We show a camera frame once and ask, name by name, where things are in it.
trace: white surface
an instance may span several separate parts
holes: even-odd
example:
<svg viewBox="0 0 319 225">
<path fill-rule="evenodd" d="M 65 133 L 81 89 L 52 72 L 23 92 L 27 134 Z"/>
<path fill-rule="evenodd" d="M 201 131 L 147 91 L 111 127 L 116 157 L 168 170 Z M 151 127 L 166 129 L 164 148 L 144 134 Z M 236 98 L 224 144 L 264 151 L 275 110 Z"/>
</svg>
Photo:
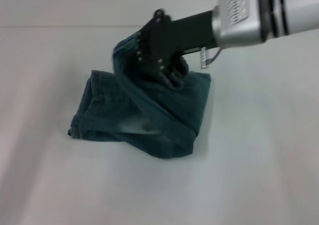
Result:
<svg viewBox="0 0 319 225">
<path fill-rule="evenodd" d="M 0 0 L 0 26 L 144 25 L 165 8 L 179 19 L 217 0 Z"/>
</svg>

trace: robotic arm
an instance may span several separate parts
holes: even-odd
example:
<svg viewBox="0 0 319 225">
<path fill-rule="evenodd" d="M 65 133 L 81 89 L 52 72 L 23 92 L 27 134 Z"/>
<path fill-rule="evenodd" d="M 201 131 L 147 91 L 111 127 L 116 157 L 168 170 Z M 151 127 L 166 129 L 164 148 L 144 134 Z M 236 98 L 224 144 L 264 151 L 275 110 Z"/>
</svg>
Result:
<svg viewBox="0 0 319 225">
<path fill-rule="evenodd" d="M 176 58 L 207 49 L 256 45 L 319 28 L 319 0 L 219 0 L 213 10 L 172 21 L 161 9 L 139 31 L 139 51 L 160 70 Z"/>
</svg>

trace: cable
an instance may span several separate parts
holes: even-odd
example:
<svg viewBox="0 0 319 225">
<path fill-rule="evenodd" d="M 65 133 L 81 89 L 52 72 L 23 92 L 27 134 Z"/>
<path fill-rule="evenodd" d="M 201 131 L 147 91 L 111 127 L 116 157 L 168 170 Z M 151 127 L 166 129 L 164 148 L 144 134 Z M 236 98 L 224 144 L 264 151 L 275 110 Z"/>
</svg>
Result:
<svg viewBox="0 0 319 225">
<path fill-rule="evenodd" d="M 213 58 L 210 58 L 210 59 L 207 59 L 206 60 L 206 65 L 208 66 L 209 64 L 212 64 L 216 59 L 217 57 L 219 56 L 219 54 L 221 53 L 221 48 L 218 50 L 218 52 L 216 53 L 216 55 L 213 57 Z"/>
</svg>

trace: silver cylinder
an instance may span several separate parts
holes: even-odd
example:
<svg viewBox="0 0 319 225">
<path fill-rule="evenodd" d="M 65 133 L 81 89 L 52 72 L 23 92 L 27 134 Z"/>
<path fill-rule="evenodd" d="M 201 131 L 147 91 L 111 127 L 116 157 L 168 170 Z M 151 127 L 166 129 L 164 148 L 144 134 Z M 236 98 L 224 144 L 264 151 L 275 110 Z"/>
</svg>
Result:
<svg viewBox="0 0 319 225">
<path fill-rule="evenodd" d="M 214 10 L 213 31 L 221 48 L 249 46 L 266 41 L 265 0 L 219 0 Z"/>
<path fill-rule="evenodd" d="M 289 34 L 319 28 L 319 0 L 285 0 Z"/>
</svg>

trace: fabric fold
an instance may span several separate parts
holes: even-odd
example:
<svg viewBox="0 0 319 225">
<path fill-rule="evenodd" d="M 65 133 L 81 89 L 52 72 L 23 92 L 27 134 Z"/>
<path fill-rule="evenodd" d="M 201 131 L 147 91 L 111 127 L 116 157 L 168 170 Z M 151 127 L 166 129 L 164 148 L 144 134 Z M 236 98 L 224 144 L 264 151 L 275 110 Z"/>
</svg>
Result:
<svg viewBox="0 0 319 225">
<path fill-rule="evenodd" d="M 183 58 L 164 75 L 136 57 L 136 35 L 114 49 L 114 74 L 92 71 L 68 134 L 125 141 L 158 158 L 190 155 L 202 123 L 210 75 L 188 72 Z"/>
</svg>

